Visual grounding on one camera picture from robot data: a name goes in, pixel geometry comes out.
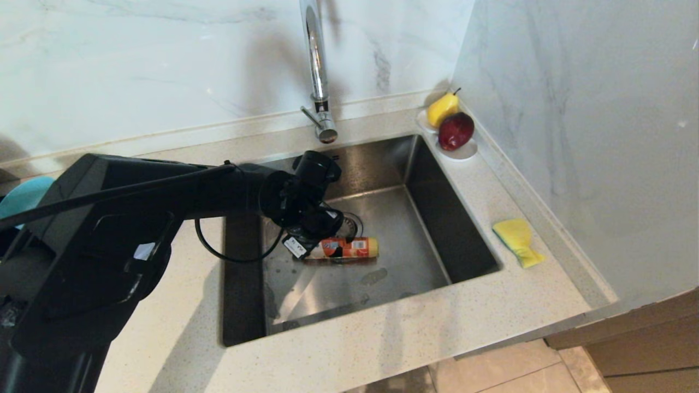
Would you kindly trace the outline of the orange dish soap bottle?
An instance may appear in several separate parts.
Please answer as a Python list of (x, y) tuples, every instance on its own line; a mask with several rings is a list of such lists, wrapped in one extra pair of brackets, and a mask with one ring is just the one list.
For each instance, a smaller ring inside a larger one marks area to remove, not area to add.
[(367, 259), (379, 255), (377, 238), (327, 238), (309, 252), (305, 259)]

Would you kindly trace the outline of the chrome faucet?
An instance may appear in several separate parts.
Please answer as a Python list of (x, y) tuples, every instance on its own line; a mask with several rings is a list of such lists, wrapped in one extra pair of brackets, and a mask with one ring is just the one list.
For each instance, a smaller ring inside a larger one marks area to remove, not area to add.
[(316, 137), (323, 144), (332, 144), (337, 137), (335, 121), (330, 110), (330, 92), (325, 63), (324, 33), (317, 0), (299, 0), (300, 17), (304, 28), (305, 58), (310, 67), (313, 109), (301, 108), (315, 125)]

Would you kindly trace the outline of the yellow sponge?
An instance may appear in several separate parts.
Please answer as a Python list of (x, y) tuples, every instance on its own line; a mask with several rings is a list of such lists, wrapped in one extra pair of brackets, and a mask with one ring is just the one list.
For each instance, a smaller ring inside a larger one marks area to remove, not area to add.
[(529, 224), (521, 219), (496, 222), (492, 226), (497, 238), (517, 257), (522, 269), (536, 266), (546, 260), (546, 256), (532, 248), (532, 231)]

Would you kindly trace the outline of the light blue bowl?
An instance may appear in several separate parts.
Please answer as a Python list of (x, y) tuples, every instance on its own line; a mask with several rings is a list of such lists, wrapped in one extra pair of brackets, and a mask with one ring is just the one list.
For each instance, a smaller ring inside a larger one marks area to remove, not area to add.
[(0, 198), (0, 221), (37, 208), (46, 192), (55, 182), (53, 177), (40, 176), (23, 182)]

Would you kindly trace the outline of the metal sink drain strainer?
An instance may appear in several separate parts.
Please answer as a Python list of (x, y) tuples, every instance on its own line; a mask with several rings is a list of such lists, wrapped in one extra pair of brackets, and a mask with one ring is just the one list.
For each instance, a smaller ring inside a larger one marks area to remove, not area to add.
[(337, 236), (340, 238), (354, 239), (364, 236), (364, 224), (359, 216), (352, 212), (343, 212), (343, 220)]

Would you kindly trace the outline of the stainless steel sink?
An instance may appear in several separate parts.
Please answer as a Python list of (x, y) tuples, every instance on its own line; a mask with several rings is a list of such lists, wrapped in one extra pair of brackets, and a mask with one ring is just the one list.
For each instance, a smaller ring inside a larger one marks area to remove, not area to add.
[(342, 170), (325, 199), (352, 212), (374, 259), (299, 261), (279, 244), (254, 264), (224, 262), (226, 347), (301, 328), (499, 271), (427, 138), (411, 135), (324, 154)]

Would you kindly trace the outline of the dark red apple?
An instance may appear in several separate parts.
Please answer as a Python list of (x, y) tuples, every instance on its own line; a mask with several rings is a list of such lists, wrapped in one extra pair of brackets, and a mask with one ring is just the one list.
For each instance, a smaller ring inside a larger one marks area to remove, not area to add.
[(439, 145), (443, 150), (454, 151), (470, 141), (475, 132), (475, 122), (470, 115), (457, 112), (444, 119), (439, 127)]

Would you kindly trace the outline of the yellow pear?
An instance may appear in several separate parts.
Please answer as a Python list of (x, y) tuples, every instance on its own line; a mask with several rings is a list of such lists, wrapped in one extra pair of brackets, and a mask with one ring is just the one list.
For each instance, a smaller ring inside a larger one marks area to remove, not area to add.
[(461, 88), (457, 88), (454, 92), (447, 92), (429, 105), (426, 110), (426, 118), (430, 127), (439, 129), (447, 117), (459, 112), (458, 93), (460, 90)]

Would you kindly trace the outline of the wooden cabinet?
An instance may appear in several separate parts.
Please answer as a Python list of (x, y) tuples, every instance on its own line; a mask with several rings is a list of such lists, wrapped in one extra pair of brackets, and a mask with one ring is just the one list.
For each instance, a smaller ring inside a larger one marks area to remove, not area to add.
[(699, 288), (544, 340), (584, 350), (612, 393), (699, 393)]

